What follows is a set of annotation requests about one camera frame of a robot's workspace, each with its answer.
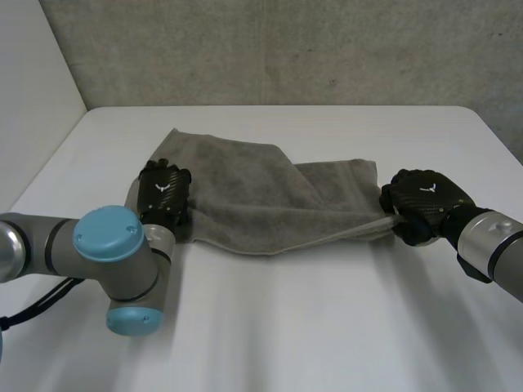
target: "silver metal arm segment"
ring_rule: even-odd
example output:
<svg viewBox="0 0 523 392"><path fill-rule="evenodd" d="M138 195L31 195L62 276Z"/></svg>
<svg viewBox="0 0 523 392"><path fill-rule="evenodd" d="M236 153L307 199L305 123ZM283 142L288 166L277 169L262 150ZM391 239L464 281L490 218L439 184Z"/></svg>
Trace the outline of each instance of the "silver metal arm segment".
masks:
<svg viewBox="0 0 523 392"><path fill-rule="evenodd" d="M27 274L94 279L110 298L107 327L144 336L162 322L175 243L170 230L142 225L124 207L104 207L81 220L3 214L0 283Z"/></svg>
<svg viewBox="0 0 523 392"><path fill-rule="evenodd" d="M458 254L483 275L523 302L523 224L496 211L468 222Z"/></svg>

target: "gray wall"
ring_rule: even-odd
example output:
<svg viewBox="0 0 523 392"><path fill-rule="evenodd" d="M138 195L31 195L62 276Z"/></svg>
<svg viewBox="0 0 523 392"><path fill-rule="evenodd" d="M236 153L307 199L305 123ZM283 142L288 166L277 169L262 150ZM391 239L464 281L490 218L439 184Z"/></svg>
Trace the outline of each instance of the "gray wall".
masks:
<svg viewBox="0 0 523 392"><path fill-rule="evenodd" d="M522 0L41 0L88 108L462 105L523 160Z"/></svg>

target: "black cable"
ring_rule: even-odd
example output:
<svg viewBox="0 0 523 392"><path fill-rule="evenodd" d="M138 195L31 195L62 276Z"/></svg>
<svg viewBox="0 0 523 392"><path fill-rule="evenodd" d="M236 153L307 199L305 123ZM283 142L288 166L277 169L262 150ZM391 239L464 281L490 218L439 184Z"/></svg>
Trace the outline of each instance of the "black cable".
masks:
<svg viewBox="0 0 523 392"><path fill-rule="evenodd" d="M52 288L45 296L34 304L11 317L0 318L0 330L6 331L13 325L24 323L42 314L62 299L75 286L83 282L84 279L67 278Z"/></svg>

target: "white wall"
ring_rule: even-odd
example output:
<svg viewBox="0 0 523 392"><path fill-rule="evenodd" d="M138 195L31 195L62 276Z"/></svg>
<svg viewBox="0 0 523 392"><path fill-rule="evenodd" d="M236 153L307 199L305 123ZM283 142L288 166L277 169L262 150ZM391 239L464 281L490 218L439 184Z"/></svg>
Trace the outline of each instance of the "white wall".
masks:
<svg viewBox="0 0 523 392"><path fill-rule="evenodd" d="M86 109L38 0L0 1L0 212Z"/></svg>

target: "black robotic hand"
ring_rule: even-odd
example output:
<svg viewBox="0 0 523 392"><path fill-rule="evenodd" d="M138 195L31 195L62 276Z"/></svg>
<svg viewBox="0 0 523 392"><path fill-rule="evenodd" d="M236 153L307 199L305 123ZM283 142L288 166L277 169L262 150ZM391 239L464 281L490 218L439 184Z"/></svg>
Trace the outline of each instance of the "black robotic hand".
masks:
<svg viewBox="0 0 523 392"><path fill-rule="evenodd" d="M149 161L140 172L137 209L142 224L161 225L173 231L188 219L191 177L187 169L168 164L163 158Z"/></svg>
<svg viewBox="0 0 523 392"><path fill-rule="evenodd" d="M440 237L442 223L456 206L475 206L454 182L432 170L400 170L382 187L379 202L385 212L405 218L393 231L411 246Z"/></svg>

